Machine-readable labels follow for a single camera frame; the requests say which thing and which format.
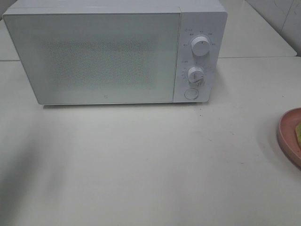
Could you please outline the white bread sandwich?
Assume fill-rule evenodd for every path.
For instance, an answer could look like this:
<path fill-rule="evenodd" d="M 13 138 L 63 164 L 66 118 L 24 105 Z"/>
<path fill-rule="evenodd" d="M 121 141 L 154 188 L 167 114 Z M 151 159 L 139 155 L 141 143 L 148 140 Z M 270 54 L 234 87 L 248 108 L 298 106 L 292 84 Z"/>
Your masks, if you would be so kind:
<path fill-rule="evenodd" d="M 301 123 L 299 122 L 295 127 L 295 135 L 298 145 L 301 146 Z"/>

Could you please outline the white upper power knob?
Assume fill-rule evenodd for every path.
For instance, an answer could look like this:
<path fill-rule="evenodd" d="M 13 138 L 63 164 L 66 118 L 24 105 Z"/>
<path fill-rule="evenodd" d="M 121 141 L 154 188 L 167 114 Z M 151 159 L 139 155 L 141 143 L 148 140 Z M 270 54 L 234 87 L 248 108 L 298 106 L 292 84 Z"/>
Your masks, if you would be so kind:
<path fill-rule="evenodd" d="M 191 41 L 192 53 L 197 57 L 202 57 L 210 51 L 210 40 L 207 36 L 200 35 Z"/>

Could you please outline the round door release button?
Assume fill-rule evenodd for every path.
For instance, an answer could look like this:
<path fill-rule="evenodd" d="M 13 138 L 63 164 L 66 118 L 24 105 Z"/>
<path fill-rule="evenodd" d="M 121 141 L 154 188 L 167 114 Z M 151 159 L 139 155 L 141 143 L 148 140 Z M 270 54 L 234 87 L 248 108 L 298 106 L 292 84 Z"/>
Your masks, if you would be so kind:
<path fill-rule="evenodd" d="M 199 96 L 197 89 L 191 88 L 185 91 L 184 96 L 188 100 L 194 100 Z"/>

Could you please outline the white timer knob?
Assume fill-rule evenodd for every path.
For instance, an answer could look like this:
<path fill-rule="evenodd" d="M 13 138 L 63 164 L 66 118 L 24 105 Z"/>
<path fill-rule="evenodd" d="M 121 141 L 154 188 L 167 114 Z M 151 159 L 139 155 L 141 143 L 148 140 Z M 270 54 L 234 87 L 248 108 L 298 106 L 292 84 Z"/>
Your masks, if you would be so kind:
<path fill-rule="evenodd" d="M 204 78 L 205 73 L 201 67 L 192 67 L 187 72 L 187 78 L 189 83 L 200 82 Z"/>

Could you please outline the white microwave oven body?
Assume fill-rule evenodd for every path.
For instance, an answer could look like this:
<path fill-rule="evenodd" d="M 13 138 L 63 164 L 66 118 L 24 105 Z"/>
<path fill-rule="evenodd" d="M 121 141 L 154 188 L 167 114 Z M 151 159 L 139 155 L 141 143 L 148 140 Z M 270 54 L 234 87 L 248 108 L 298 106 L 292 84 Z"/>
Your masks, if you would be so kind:
<path fill-rule="evenodd" d="M 180 15 L 173 100 L 172 102 L 156 103 L 207 102 L 214 82 L 217 60 L 228 16 L 222 4 L 217 0 L 18 0 L 4 12 L 2 18 L 4 20 L 6 15 L 171 13 Z M 210 51 L 204 56 L 195 56 L 190 44 L 195 37 L 200 35 L 209 38 Z M 195 66 L 202 68 L 205 73 L 204 78 L 200 82 L 189 83 L 187 72 Z M 197 89 L 199 92 L 199 96 L 194 100 L 188 100 L 184 96 L 185 91 L 191 88 Z"/>

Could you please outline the white microwave door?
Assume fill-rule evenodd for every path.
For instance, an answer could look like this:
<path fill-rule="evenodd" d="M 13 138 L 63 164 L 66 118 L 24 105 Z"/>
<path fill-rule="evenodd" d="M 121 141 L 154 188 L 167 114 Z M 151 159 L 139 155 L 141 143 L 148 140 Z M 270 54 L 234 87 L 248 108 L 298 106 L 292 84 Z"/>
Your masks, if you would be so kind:
<path fill-rule="evenodd" d="M 6 15 L 4 20 L 42 105 L 173 100 L 178 13 Z"/>

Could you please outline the pink speckled plate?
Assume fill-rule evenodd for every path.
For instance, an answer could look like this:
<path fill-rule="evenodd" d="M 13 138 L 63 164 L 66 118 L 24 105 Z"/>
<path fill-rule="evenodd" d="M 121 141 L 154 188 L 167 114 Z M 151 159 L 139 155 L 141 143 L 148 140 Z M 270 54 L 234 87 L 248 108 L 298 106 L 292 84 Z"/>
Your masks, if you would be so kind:
<path fill-rule="evenodd" d="M 299 122 L 301 122 L 301 108 L 286 112 L 278 123 L 277 141 L 285 156 L 301 169 L 301 147 L 295 135 L 295 127 Z"/>

